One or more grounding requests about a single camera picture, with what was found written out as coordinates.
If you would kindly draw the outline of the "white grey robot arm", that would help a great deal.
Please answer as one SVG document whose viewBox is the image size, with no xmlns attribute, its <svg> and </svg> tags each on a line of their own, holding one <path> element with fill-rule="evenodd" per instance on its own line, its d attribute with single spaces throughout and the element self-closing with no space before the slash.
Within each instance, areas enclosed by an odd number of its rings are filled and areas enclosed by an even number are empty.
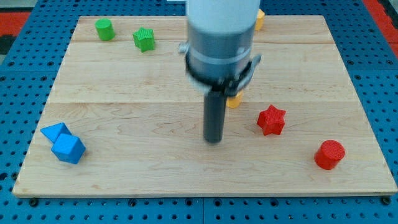
<svg viewBox="0 0 398 224">
<path fill-rule="evenodd" d="M 260 0 L 188 0 L 188 39 L 179 46 L 189 80 L 204 94 L 203 137 L 223 138 L 226 100 L 251 81 L 261 56 L 251 58 Z"/>
</svg>

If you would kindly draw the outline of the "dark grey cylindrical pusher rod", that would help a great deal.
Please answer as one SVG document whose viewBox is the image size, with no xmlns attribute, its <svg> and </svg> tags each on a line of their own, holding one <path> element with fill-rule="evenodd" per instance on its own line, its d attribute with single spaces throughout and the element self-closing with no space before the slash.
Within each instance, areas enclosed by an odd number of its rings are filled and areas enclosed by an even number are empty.
<svg viewBox="0 0 398 224">
<path fill-rule="evenodd" d="M 227 97 L 221 92 L 210 91 L 204 98 L 203 137 L 211 143 L 223 138 L 224 117 Z"/>
</svg>

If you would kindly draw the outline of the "yellow block under arm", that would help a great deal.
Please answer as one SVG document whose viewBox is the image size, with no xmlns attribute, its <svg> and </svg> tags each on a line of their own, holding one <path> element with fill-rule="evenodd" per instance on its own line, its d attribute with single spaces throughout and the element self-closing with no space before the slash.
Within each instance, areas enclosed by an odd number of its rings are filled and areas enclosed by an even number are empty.
<svg viewBox="0 0 398 224">
<path fill-rule="evenodd" d="M 236 96 L 227 97 L 226 106 L 228 108 L 237 108 L 241 104 L 242 98 L 243 91 L 238 92 Z"/>
</svg>

